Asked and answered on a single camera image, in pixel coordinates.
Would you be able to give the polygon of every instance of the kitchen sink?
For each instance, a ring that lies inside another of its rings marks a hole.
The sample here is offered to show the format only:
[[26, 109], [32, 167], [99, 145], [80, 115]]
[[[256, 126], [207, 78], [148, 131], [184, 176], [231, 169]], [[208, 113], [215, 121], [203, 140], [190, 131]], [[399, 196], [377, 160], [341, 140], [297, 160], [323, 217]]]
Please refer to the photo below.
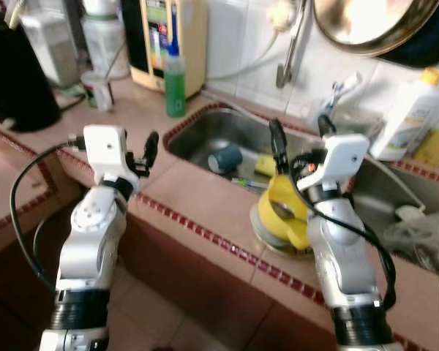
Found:
[[[314, 136], [286, 129], [289, 156], [321, 145]], [[254, 171], [259, 154], [271, 154], [268, 121], [251, 118], [230, 108], [207, 110], [199, 119], [185, 127], [168, 142], [172, 154], [209, 171], [208, 156], [213, 151], [236, 145], [243, 155], [243, 162], [236, 171], [224, 174], [267, 183], [267, 176]], [[399, 171], [397, 174], [427, 205], [427, 213], [439, 211], [439, 184]], [[358, 215], [378, 235], [398, 222], [395, 210], [401, 205], [415, 205], [400, 185], [379, 167], [365, 160], [356, 175], [352, 190]]]

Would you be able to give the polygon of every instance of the yellow scrubber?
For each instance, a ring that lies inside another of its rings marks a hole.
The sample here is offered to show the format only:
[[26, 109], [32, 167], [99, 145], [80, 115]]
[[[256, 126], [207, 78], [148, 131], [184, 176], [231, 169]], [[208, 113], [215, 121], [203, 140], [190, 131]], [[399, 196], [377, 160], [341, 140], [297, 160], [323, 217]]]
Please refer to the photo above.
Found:
[[276, 166], [272, 155], [260, 154], [255, 164], [255, 172], [273, 177], [275, 175]]

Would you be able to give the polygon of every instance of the tiled countertop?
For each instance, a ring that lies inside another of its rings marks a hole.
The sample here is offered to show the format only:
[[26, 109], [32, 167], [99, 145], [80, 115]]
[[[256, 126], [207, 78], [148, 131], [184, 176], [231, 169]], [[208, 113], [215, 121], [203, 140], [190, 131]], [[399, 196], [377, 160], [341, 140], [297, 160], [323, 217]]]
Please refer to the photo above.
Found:
[[[128, 131], [129, 149], [141, 155], [152, 130], [162, 137], [184, 120], [166, 115], [163, 95], [130, 80], [115, 82], [113, 92], [116, 105], [112, 113], [92, 110], [83, 102], [45, 130], [4, 133], [42, 151], [65, 140], [69, 133], [81, 133], [87, 124], [116, 124]], [[187, 118], [211, 103], [202, 96], [192, 98], [187, 104]], [[292, 122], [289, 117], [277, 117]], [[59, 158], [67, 174], [86, 186], [93, 184], [84, 153], [65, 151]], [[142, 181], [141, 193], [131, 199], [129, 210], [295, 313], [333, 332], [313, 260], [276, 255], [265, 250], [255, 237], [249, 210], [257, 201], [257, 195], [169, 154], [160, 145], [151, 176]], [[376, 254], [372, 250], [371, 253], [383, 286], [382, 270]], [[439, 351], [439, 277], [396, 257], [394, 261], [398, 303], [389, 312], [389, 322], [407, 350]]]

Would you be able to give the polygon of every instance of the wall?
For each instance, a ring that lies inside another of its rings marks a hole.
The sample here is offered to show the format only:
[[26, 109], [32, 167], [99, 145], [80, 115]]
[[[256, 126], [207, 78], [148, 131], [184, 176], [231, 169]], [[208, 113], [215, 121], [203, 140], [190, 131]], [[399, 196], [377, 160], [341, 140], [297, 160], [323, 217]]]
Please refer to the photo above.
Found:
[[[268, 45], [273, 28], [266, 10], [276, 0], [208, 0], [209, 39], [207, 77], [235, 72], [252, 62]], [[406, 69], [374, 58], [359, 58], [332, 47], [309, 17], [306, 40], [296, 51], [293, 81], [275, 87], [278, 64], [284, 64], [289, 34], [279, 35], [274, 47], [254, 70], [238, 77], [207, 80], [209, 88], [247, 99], [296, 117], [331, 93], [331, 84], [359, 71], [363, 83], [342, 103], [384, 113], [394, 93], [405, 81], [416, 79], [420, 70]]]

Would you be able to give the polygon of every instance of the cup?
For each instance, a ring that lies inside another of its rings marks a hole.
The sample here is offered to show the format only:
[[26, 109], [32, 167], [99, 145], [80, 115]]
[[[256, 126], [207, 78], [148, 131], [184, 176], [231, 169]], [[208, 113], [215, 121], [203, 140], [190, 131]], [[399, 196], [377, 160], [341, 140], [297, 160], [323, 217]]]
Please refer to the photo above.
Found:
[[242, 163], [241, 150], [235, 145], [229, 145], [214, 151], [208, 156], [208, 166], [215, 173], [228, 173]]
[[86, 90], [89, 106], [99, 111], [109, 111], [114, 106], [114, 98], [109, 80], [95, 71], [81, 75], [81, 83]]

